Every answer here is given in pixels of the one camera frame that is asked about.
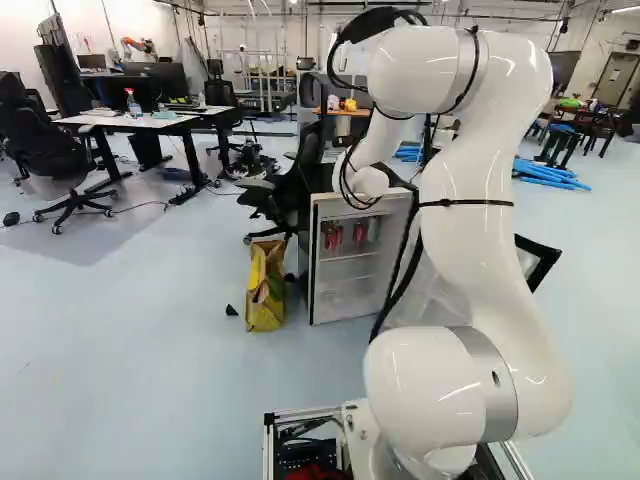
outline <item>red can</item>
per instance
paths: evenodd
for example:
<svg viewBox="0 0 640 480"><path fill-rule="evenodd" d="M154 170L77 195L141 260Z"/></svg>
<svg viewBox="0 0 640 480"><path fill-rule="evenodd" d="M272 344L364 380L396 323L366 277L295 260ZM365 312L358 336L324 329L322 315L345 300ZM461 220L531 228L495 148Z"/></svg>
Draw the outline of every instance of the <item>red can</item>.
<svg viewBox="0 0 640 480"><path fill-rule="evenodd" d="M353 241L355 243L357 243L358 245L362 245L364 243L364 239L367 235L367 232L365 231L364 225L362 225L360 222L356 223L353 226Z"/></svg>

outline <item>ceiling light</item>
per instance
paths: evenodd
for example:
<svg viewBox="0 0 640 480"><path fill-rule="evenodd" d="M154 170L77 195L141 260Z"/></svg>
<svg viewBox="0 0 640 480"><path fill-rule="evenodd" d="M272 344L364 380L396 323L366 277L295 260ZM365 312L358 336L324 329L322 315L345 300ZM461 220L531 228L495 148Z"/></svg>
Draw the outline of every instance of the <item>ceiling light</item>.
<svg viewBox="0 0 640 480"><path fill-rule="evenodd" d="M611 13L630 12L631 10L638 10L638 9L640 9L640 5L636 5L634 7L616 8L615 10L611 10Z"/></svg>

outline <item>water bottle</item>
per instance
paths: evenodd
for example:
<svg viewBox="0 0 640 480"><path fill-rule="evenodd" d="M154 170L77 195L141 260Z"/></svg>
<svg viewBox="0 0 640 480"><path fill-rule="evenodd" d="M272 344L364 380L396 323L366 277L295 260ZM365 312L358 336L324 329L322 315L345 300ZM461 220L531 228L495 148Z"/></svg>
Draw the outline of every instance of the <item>water bottle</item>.
<svg viewBox="0 0 640 480"><path fill-rule="evenodd" d="M142 107L136 103L136 99L133 98L133 88L125 88L127 92L127 108L132 118L142 117Z"/></svg>

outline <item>chair armrest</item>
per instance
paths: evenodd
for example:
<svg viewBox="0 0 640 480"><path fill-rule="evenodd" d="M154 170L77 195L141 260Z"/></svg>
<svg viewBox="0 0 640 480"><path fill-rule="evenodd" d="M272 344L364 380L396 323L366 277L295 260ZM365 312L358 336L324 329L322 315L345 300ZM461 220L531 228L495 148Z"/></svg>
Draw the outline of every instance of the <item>chair armrest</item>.
<svg viewBox="0 0 640 480"><path fill-rule="evenodd" d="M234 182L236 187L242 188L263 188L265 190L275 190L276 186L268 182L267 180L263 180L261 178L241 178Z"/></svg>

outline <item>stool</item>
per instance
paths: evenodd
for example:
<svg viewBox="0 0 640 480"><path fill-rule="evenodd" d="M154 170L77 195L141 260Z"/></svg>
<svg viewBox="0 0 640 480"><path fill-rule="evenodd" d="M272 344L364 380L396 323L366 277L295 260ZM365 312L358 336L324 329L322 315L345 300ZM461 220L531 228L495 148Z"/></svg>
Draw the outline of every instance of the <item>stool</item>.
<svg viewBox="0 0 640 480"><path fill-rule="evenodd" d="M580 141L580 134L578 134L571 125L563 123L552 123L548 127L549 139L545 143L544 148L540 155L535 157L535 160L546 162L548 167L560 168L566 170L569 158L576 149L578 142ZM560 165L556 164L556 159L560 155L560 152L567 149L567 153Z"/></svg>

